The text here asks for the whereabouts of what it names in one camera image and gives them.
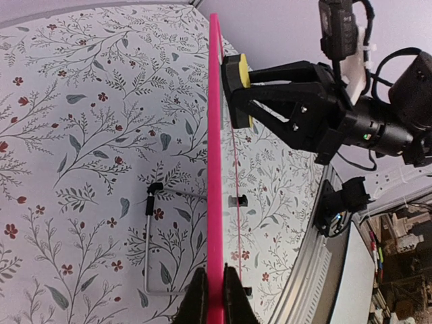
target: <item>metal stand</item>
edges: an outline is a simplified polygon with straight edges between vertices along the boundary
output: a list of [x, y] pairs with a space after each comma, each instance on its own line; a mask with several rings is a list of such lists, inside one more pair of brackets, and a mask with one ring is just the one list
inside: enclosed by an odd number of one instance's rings
[[149, 273], [149, 252], [150, 252], [150, 222], [151, 217], [153, 216], [153, 208], [155, 203], [155, 193], [158, 191], [168, 191], [174, 192], [176, 194], [183, 194], [186, 196], [197, 197], [199, 199], [207, 200], [206, 196], [201, 196], [199, 194], [193, 194], [189, 192], [164, 188], [163, 184], [155, 183], [151, 184], [148, 187], [148, 198], [147, 198], [147, 208], [146, 208], [146, 216], [147, 216], [147, 224], [146, 224], [146, 247], [145, 247], [145, 257], [144, 257], [144, 292], [149, 296], [172, 296], [172, 295], [184, 295], [186, 292], [156, 292], [152, 291], [149, 288], [149, 279], [147, 274]]

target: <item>pink board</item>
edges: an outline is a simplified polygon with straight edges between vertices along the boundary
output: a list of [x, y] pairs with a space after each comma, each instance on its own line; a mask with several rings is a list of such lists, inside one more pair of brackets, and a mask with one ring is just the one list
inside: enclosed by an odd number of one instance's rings
[[[209, 49], [209, 133], [208, 133], [208, 192], [207, 192], [207, 275], [209, 278], [209, 315], [208, 324], [223, 324], [223, 267], [226, 257], [223, 254], [223, 214], [227, 213], [228, 196], [238, 195], [237, 156], [234, 133], [227, 107], [223, 102], [221, 85], [221, 60], [223, 59], [222, 35], [217, 14], [210, 16]], [[223, 149], [223, 143], [229, 143], [230, 150]], [[234, 172], [230, 181], [223, 181], [223, 176]], [[238, 224], [239, 207], [233, 212], [234, 222]], [[238, 267], [241, 278], [241, 259]]]
[[208, 324], [223, 323], [223, 230], [221, 162], [221, 85], [219, 52], [221, 33], [217, 14], [210, 16], [209, 135], [207, 192], [207, 275], [209, 278]]

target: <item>black mount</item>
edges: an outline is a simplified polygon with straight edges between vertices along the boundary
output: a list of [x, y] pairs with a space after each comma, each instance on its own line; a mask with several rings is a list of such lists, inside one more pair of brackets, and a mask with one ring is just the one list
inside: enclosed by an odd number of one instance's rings
[[[251, 83], [291, 81], [284, 84], [241, 83], [240, 55], [222, 64], [223, 89], [234, 128], [250, 127], [248, 117], [260, 121], [289, 147], [318, 153], [316, 163], [327, 165], [356, 123], [356, 114], [343, 86], [328, 65], [307, 61], [249, 72]], [[256, 101], [288, 119], [281, 121]]]
[[[223, 271], [223, 307], [225, 324], [259, 324], [250, 306], [251, 288], [244, 288], [233, 267]], [[209, 310], [209, 281], [204, 268], [198, 268], [180, 304], [173, 324], [205, 324]]]
[[349, 226], [348, 215], [366, 209], [371, 201], [363, 184], [365, 178], [352, 178], [335, 191], [328, 180], [324, 180], [322, 195], [318, 201], [314, 224], [324, 236], [340, 233]]

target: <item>cable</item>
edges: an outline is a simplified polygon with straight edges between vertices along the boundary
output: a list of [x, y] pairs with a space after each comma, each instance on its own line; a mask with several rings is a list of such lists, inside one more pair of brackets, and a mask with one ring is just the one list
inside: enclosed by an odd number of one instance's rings
[[340, 70], [340, 62], [337, 60], [333, 60], [333, 61], [331, 61], [331, 64], [332, 64], [333, 72], [335, 74], [335, 80], [338, 84], [340, 84], [340, 82], [342, 82], [342, 73]]
[[400, 49], [396, 52], [393, 52], [392, 54], [388, 55], [387, 57], [385, 57], [381, 63], [378, 65], [377, 71], [375, 73], [375, 78], [373, 79], [373, 83], [372, 83], [372, 97], [381, 105], [384, 106], [389, 106], [389, 103], [386, 103], [385, 101], [382, 101], [379, 96], [378, 96], [378, 91], [377, 91], [377, 85], [378, 85], [378, 79], [379, 79], [379, 74], [381, 73], [384, 65], [390, 61], [391, 59], [394, 59], [395, 57], [399, 57], [399, 56], [411, 56], [411, 55], [418, 55], [421, 53], [421, 49], [418, 49], [416, 47], [406, 47], [405, 49]]
[[347, 160], [347, 158], [345, 158], [342, 154], [340, 154], [339, 152], [336, 152], [337, 155], [339, 155], [339, 157], [344, 160], [347, 164], [356, 167], [357, 169], [363, 170], [363, 171], [369, 171], [369, 172], [374, 172], [377, 171], [377, 162], [375, 161], [375, 159], [372, 157], [372, 151], [369, 150], [369, 161], [371, 161], [373, 163], [372, 167], [365, 167], [363, 165], [357, 164], [355, 162], [352, 162], [350, 160]]
[[387, 81], [386, 79], [380, 78], [379, 76], [377, 76], [374, 73], [371, 73], [371, 77], [372, 79], [376, 79], [379, 83], [384, 84], [385, 86], [393, 86], [394, 83], [391, 83], [390, 81]]
[[[369, 0], [355, 0], [354, 3], [361, 2], [364, 5], [364, 9], [366, 10], [366, 17], [367, 17], [367, 27], [366, 32], [364, 34], [364, 40], [363, 40], [363, 61], [369, 62], [369, 41], [371, 40], [372, 35], [372, 27], [373, 27], [373, 20], [375, 18], [375, 12], [373, 10], [373, 7], [371, 5], [371, 2]], [[366, 74], [366, 86], [364, 87], [362, 91], [362, 95], [365, 95], [368, 93], [368, 91], [371, 88], [371, 71], [368, 67], [364, 67], [364, 72]]]
[[424, 208], [427, 209], [429, 212], [432, 212], [432, 206], [428, 204], [423, 204], [421, 202], [409, 202], [408, 205], [418, 207], [418, 208]]

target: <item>floral wallpaper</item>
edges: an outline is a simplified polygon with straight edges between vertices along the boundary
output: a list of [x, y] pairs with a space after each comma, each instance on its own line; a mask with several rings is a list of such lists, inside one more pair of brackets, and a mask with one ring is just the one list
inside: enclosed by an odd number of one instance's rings
[[[0, 30], [0, 323], [173, 319], [181, 295], [148, 295], [143, 276], [181, 292], [206, 265], [208, 27], [189, 5], [135, 5]], [[260, 124], [233, 133], [224, 117], [225, 257], [265, 322], [321, 168]], [[239, 215], [225, 205], [236, 172]], [[159, 192], [147, 233], [153, 182], [194, 196]]]

